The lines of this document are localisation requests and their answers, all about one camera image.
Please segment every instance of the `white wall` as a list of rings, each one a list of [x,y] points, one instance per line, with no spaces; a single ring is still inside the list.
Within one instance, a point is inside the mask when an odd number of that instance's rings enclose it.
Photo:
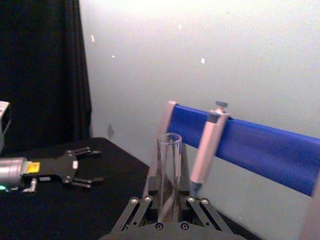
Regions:
[[[225,101],[234,118],[320,137],[319,1],[80,4],[95,137],[150,163],[168,100]],[[297,240],[310,201],[221,159],[201,194],[268,240]]]

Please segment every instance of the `clear glass tube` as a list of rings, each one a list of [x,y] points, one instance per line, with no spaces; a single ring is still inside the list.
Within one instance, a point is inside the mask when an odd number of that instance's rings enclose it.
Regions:
[[[181,177],[182,138],[176,133],[163,133],[157,138],[157,174],[159,183],[159,222],[179,219],[178,185]]]

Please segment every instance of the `silver cylindrical motor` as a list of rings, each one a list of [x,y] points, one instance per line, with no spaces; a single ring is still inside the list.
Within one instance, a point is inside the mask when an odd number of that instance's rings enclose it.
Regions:
[[[25,157],[0,158],[0,185],[7,189],[19,187]]]

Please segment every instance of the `black table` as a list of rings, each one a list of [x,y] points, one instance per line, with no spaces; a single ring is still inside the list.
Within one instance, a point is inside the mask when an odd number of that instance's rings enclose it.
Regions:
[[[35,193],[0,193],[0,240],[97,240],[108,234],[131,197],[142,196],[148,166],[104,138],[36,149],[15,156],[58,157],[66,150],[90,147],[101,159],[79,161],[78,176],[103,177],[91,189],[41,182]],[[225,218],[234,233],[258,239]]]

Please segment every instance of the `black curtain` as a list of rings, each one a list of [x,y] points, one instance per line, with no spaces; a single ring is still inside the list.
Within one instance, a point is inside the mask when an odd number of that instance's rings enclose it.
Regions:
[[[91,101],[78,0],[0,2],[5,152],[89,138]]]

